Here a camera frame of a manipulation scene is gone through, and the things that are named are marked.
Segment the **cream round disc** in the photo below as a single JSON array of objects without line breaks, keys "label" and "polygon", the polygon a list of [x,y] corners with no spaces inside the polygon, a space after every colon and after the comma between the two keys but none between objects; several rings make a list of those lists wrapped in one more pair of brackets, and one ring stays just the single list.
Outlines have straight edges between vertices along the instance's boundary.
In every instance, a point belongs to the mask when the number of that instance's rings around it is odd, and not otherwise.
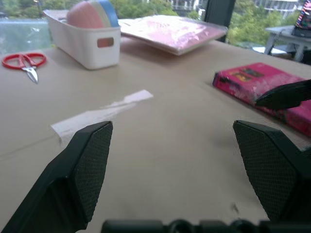
[{"label": "cream round disc", "polygon": [[89,0],[88,2],[97,11],[100,19],[102,20],[102,24],[103,24],[104,28],[110,28],[111,27],[110,20],[109,20],[107,14],[106,14],[104,8],[100,4],[100,2],[98,0]]}]

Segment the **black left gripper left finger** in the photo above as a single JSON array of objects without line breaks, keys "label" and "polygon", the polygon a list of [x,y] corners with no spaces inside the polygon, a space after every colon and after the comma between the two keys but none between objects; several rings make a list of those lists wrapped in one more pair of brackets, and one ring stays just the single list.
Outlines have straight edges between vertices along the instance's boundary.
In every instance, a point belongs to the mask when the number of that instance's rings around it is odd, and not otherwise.
[{"label": "black left gripper left finger", "polygon": [[43,170],[1,233],[76,233],[92,220],[105,178],[113,123],[77,131]]}]

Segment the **pink round disc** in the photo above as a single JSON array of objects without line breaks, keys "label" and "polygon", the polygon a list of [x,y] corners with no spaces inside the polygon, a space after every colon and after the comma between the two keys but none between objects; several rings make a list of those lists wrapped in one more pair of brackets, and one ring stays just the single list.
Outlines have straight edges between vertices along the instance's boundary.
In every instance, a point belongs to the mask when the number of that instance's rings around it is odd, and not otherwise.
[{"label": "pink round disc", "polygon": [[98,29],[104,27],[99,13],[87,1],[77,3],[68,11],[67,24],[84,29]]}]

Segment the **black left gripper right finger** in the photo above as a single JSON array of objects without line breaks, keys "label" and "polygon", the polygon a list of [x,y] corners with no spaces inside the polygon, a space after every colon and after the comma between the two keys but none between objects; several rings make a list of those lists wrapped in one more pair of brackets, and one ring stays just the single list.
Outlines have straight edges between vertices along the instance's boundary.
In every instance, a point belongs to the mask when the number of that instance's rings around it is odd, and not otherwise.
[{"label": "black left gripper right finger", "polygon": [[233,130],[248,179],[271,221],[311,221],[311,146],[281,130],[236,120]]}]

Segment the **blue round disc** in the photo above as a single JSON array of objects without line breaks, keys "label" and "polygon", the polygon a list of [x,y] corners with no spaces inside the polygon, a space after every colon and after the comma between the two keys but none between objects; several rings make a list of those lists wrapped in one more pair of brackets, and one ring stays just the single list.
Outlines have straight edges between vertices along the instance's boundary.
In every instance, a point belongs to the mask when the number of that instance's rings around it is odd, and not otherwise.
[{"label": "blue round disc", "polygon": [[104,13],[104,26],[105,27],[119,27],[118,16],[116,11],[109,0],[98,0]]}]

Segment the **short white paper strip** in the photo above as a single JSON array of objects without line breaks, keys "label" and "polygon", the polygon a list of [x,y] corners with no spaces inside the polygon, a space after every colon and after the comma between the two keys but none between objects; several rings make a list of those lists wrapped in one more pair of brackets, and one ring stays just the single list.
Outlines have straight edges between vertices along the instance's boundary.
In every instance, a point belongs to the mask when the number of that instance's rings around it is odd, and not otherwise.
[{"label": "short white paper strip", "polygon": [[106,105],[106,106],[101,107],[101,108],[104,109],[104,108],[121,107],[121,106],[128,105],[128,104],[138,103],[138,102],[143,101],[143,100],[148,100],[148,99],[151,99],[153,97],[154,96],[152,93],[143,89],[143,90],[140,90],[138,92],[132,93],[128,96],[125,96],[120,101],[115,101],[115,102],[111,103],[110,105]]}]

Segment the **red handled scissors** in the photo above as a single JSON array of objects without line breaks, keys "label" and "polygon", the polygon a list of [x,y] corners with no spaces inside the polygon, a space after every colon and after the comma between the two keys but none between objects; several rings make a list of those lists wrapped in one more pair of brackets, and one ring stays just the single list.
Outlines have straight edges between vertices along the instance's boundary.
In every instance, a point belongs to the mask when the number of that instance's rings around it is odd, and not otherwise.
[{"label": "red handled scissors", "polygon": [[47,57],[39,52],[16,53],[7,55],[2,59],[2,65],[5,68],[13,70],[22,70],[27,73],[29,79],[38,84],[38,74],[36,69],[47,62]]}]

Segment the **colourful striped object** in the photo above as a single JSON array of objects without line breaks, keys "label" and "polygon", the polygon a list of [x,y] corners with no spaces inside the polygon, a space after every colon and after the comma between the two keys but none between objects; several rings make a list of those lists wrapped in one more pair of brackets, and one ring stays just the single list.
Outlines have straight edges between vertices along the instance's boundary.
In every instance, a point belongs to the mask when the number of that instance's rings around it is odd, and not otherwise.
[{"label": "colourful striped object", "polygon": [[311,0],[305,0],[294,25],[292,35],[311,38]]}]

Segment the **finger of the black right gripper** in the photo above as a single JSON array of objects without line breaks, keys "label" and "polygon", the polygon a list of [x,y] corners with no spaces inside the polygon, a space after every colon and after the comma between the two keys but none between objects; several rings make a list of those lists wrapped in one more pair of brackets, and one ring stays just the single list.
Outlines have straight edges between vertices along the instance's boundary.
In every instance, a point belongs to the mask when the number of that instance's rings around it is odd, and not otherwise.
[{"label": "finger of the black right gripper", "polygon": [[311,80],[275,87],[256,99],[256,106],[272,110],[290,109],[311,100]]}]

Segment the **pink hardcover book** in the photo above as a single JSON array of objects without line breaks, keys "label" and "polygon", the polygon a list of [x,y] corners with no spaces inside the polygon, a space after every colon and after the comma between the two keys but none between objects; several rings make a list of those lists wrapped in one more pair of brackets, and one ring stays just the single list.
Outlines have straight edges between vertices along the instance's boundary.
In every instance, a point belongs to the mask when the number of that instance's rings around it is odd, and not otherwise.
[{"label": "pink hardcover book", "polygon": [[[213,86],[229,95],[255,106],[255,100],[265,92],[280,85],[305,81],[305,79],[284,72],[265,63],[254,63],[215,73]],[[295,130],[311,137],[311,100],[289,110],[259,110],[280,119]]]}]

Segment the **white plastic storage bin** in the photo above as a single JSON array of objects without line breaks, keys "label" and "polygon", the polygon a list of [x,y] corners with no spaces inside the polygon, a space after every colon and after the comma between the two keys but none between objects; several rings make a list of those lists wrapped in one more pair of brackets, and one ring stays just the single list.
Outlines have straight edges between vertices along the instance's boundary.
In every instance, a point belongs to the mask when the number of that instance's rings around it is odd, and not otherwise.
[{"label": "white plastic storage bin", "polygon": [[120,27],[84,29],[67,24],[67,10],[45,10],[53,43],[86,69],[115,66],[120,60]]}]

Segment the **dark window pillar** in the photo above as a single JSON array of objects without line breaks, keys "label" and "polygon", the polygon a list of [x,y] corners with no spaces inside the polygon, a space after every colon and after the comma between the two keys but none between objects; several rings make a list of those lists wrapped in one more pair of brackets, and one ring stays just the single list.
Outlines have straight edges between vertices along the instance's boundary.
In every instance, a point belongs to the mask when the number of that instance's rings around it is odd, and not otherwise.
[{"label": "dark window pillar", "polygon": [[205,22],[229,27],[236,0],[208,0]]}]

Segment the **long white paper strip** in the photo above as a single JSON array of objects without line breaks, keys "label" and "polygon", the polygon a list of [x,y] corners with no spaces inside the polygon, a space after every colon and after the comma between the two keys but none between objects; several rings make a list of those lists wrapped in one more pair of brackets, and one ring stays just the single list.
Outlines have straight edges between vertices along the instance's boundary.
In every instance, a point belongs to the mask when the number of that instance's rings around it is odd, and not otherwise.
[{"label": "long white paper strip", "polygon": [[86,111],[51,125],[60,138],[61,147],[65,148],[79,130],[104,121],[115,121],[117,114],[135,107],[136,103],[109,105],[104,108]]}]

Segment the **grey side table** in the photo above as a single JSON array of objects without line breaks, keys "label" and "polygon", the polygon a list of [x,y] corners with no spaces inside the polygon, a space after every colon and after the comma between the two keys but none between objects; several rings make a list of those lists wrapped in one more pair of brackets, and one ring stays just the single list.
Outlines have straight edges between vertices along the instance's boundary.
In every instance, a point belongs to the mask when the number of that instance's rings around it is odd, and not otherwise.
[{"label": "grey side table", "polygon": [[264,54],[268,55],[274,43],[280,39],[287,43],[296,45],[296,54],[294,56],[294,61],[300,62],[303,58],[303,53],[305,48],[311,48],[311,38],[299,37],[292,35],[294,26],[281,26],[281,27],[269,27],[265,28],[265,31],[269,33],[268,40],[265,45]]}]

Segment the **pink paper stack in plastic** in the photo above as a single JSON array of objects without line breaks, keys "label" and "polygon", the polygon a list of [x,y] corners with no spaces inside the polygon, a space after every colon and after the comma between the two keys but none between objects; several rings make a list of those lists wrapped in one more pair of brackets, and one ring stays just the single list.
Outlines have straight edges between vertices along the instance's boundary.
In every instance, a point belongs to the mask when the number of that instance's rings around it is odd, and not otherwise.
[{"label": "pink paper stack in plastic", "polygon": [[187,17],[155,15],[120,19],[121,35],[180,56],[227,34],[225,26]]}]

